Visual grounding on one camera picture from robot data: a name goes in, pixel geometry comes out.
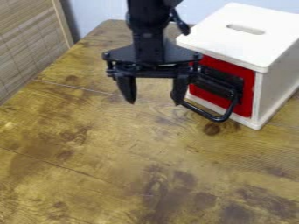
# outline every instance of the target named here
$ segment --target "wicker panel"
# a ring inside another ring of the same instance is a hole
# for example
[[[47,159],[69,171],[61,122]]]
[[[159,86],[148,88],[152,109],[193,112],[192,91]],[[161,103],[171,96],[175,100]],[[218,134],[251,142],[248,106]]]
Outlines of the wicker panel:
[[[65,53],[52,0],[0,0],[0,102]]]

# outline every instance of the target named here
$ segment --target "red panel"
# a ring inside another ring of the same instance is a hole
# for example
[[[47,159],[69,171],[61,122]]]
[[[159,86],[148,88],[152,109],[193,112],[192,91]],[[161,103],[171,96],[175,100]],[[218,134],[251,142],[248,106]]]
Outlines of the red panel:
[[[252,114],[252,102],[254,102],[254,86],[255,86],[255,72],[246,69],[242,66],[236,66],[222,60],[204,56],[200,64],[218,69],[223,73],[235,75],[244,79],[243,99],[242,104],[235,107],[234,112],[244,117],[251,117]],[[203,100],[212,102],[224,109],[230,106],[230,100],[216,96],[211,92],[191,85],[191,94],[200,97]]]

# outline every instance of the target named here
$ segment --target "white box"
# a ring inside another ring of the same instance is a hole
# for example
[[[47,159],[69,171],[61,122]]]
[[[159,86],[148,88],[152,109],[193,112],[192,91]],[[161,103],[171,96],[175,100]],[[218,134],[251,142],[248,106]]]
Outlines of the white box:
[[[299,86],[299,16],[240,3],[227,4],[176,39],[179,46],[255,72],[251,117],[231,119],[259,130]],[[188,94],[218,113],[226,109]]]

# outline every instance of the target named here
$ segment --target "wooden table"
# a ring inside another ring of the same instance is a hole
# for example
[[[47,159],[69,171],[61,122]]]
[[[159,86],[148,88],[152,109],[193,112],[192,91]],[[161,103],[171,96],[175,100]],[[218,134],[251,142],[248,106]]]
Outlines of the wooden table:
[[[260,131],[175,107],[169,80],[132,106],[99,57],[129,39],[101,24],[1,106],[0,223],[299,223],[298,94]]]

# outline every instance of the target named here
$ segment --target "drawer handle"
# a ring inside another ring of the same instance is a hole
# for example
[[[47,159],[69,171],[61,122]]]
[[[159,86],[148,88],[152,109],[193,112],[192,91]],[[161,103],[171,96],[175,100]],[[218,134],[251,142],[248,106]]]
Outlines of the drawer handle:
[[[187,101],[181,102],[181,105],[187,109],[189,109],[191,111],[193,111],[195,113],[197,113],[203,117],[208,118],[215,123],[223,123],[223,122],[226,122],[230,119],[230,116],[231,116],[231,114],[234,112],[234,109],[238,106],[238,104],[239,104],[239,93],[238,93],[238,91],[235,89],[231,89],[231,104],[230,104],[228,109],[227,109],[227,111],[226,111],[223,116],[212,115],[207,111],[204,111],[200,108],[197,108],[193,105],[191,105]]]
[[[246,33],[250,33],[250,34],[254,34],[254,35],[264,35],[266,34],[264,31],[262,31],[256,28],[246,27],[244,25],[239,25],[239,24],[228,24],[227,27],[231,30],[235,30],[238,32],[246,32]]]

